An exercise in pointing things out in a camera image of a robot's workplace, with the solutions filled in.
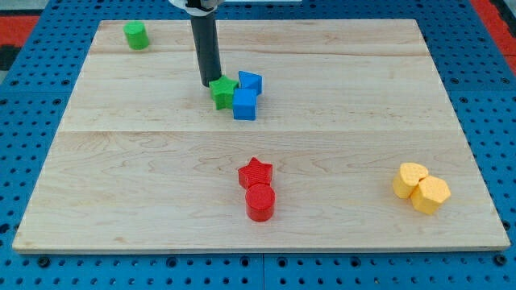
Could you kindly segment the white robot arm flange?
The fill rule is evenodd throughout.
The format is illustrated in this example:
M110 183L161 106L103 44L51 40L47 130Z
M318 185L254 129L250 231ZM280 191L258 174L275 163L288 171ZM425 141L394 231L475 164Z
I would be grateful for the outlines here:
M224 0L169 0L169 2L190 16L203 17L215 11L224 3Z

